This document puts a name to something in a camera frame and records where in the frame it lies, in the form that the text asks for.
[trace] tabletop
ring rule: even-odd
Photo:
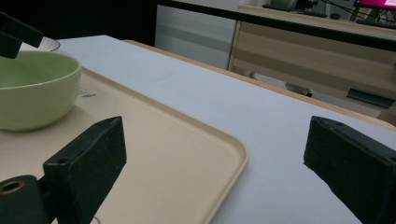
[[[303,164],[312,116],[338,120],[396,149],[391,126],[224,76],[200,63],[105,35],[60,43],[58,51],[76,57],[85,68],[209,123],[246,145],[247,166],[212,223],[360,223]]]

